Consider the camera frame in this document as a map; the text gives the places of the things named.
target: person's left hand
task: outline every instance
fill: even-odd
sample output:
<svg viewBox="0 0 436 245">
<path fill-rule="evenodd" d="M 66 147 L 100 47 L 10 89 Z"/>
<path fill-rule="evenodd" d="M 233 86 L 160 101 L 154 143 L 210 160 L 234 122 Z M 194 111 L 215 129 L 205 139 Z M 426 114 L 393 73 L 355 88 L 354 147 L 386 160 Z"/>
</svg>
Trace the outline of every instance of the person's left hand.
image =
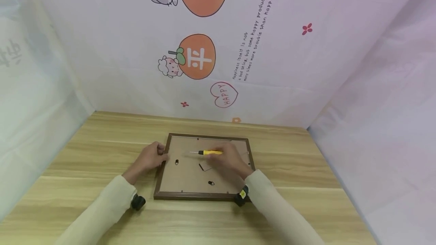
<svg viewBox="0 0 436 245">
<path fill-rule="evenodd" d="M 123 173 L 124 179 L 134 185 L 141 174 L 168 160 L 168 154 L 164 154 L 164 148 L 165 146 L 157 141 L 143 148 L 135 162 Z"/>
</svg>

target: white backdrop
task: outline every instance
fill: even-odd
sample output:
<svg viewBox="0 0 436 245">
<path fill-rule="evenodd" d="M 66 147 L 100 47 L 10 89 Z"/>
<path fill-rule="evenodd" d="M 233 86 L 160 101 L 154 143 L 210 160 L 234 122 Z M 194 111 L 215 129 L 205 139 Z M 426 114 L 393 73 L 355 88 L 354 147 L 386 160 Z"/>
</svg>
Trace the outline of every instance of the white backdrop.
<svg viewBox="0 0 436 245">
<path fill-rule="evenodd" d="M 0 33 L 1 221 L 94 109 L 38 0 L 0 0 Z"/>
<path fill-rule="evenodd" d="M 307 128 L 408 0 L 42 1 L 97 110 Z"/>
<path fill-rule="evenodd" d="M 436 244 L 436 0 L 410 0 L 310 131 L 382 244 Z"/>
</svg>

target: black watch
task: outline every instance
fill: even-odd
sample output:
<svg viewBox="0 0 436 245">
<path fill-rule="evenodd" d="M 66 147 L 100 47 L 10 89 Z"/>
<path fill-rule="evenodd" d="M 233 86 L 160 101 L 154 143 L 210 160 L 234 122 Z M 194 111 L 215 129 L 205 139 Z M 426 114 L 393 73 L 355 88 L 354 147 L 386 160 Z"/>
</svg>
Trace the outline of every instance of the black watch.
<svg viewBox="0 0 436 245">
<path fill-rule="evenodd" d="M 144 199 L 144 197 L 135 194 L 132 202 L 130 203 L 130 206 L 132 207 L 132 209 L 139 211 L 144 206 L 145 202 L 146 200 Z"/>
<path fill-rule="evenodd" d="M 247 197 L 248 197 L 248 187 L 245 185 L 242 191 L 233 197 L 233 200 L 235 200 L 235 203 L 239 207 L 242 207 L 245 204 Z"/>
</svg>

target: cream long sleeve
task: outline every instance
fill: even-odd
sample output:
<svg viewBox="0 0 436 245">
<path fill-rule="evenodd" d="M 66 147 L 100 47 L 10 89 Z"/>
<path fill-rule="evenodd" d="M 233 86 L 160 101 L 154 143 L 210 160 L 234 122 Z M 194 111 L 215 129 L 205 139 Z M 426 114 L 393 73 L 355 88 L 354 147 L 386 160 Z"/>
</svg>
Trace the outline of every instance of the cream long sleeve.
<svg viewBox="0 0 436 245">
<path fill-rule="evenodd" d="M 116 176 L 59 237 L 55 245 L 94 245 L 130 208 L 136 188 Z"/>
<path fill-rule="evenodd" d="M 256 170 L 246 178 L 249 197 L 257 210 L 287 245 L 323 245 L 315 229 L 278 193 L 269 179 Z"/>
<path fill-rule="evenodd" d="M 310 224 L 286 202 L 269 179 L 257 170 L 246 178 L 249 196 L 287 245 L 323 245 Z M 95 201 L 68 227 L 55 245 L 94 245 L 130 208 L 137 193 L 122 176 L 115 177 Z"/>
</svg>

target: small red flower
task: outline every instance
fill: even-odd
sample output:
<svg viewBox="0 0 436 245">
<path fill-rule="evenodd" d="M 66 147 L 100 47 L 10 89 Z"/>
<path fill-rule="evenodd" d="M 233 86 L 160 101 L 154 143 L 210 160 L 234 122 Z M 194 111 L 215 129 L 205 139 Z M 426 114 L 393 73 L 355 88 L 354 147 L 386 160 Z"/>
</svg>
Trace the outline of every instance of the small red flower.
<svg viewBox="0 0 436 245">
<path fill-rule="evenodd" d="M 312 23 L 310 23 L 309 25 L 307 25 L 307 26 L 303 26 L 302 27 L 302 29 L 304 30 L 303 32 L 302 32 L 302 35 L 305 35 L 307 32 L 312 32 Z"/>
</svg>

